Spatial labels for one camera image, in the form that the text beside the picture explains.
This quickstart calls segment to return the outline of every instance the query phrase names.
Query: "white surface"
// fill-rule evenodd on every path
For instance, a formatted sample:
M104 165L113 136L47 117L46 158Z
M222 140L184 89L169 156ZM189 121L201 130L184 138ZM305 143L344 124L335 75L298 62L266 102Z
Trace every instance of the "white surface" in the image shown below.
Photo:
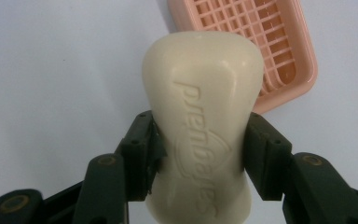
M304 96L265 114L294 145L358 189L358 1L302 0L319 64ZM0 1L0 195L45 197L80 181L149 108L147 48L174 31L164 0ZM247 223L284 223L254 195ZM131 223L155 223L131 203Z
M167 35L147 51L143 81L167 152L146 205L163 224L240 224L251 198L241 169L264 60L223 32Z

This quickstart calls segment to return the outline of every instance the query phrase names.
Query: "white soap bar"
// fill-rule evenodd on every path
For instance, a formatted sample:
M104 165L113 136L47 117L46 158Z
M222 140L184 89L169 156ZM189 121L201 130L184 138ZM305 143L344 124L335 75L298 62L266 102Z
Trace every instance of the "white soap bar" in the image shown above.
M242 36L183 32L146 53L145 90L168 157L146 204L160 224L239 224L250 212L241 164L246 124L263 79Z

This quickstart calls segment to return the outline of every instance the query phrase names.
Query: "pink soap dish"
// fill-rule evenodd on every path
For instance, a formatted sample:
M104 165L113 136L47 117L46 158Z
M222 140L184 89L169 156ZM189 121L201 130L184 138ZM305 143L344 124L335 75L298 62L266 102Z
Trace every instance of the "pink soap dish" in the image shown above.
M264 58L254 112L310 90L317 63L299 0L168 0L179 31L224 31L254 42Z

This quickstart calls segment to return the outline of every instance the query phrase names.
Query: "bolt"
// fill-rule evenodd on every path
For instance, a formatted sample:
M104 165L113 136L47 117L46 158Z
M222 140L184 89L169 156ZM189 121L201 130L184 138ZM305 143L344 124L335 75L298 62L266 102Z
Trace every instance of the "bolt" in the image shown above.
M319 158L314 157L314 156L304 156L302 159L303 159L303 161L305 161L306 163L311 164L311 165L322 165L323 164L323 162Z
M113 156L104 156L104 157L101 157L100 159L98 159L98 163L101 164L101 165L112 165L116 162L116 159L115 157Z
M16 195L1 203L0 212L4 214L16 212L27 205L29 201L30 198L26 195Z

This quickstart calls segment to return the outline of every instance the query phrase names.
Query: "screw hole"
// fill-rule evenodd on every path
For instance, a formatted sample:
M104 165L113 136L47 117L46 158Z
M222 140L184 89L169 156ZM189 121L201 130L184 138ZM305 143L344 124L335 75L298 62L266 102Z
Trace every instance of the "screw hole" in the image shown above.
M95 217L89 224L106 224L107 220L105 217Z

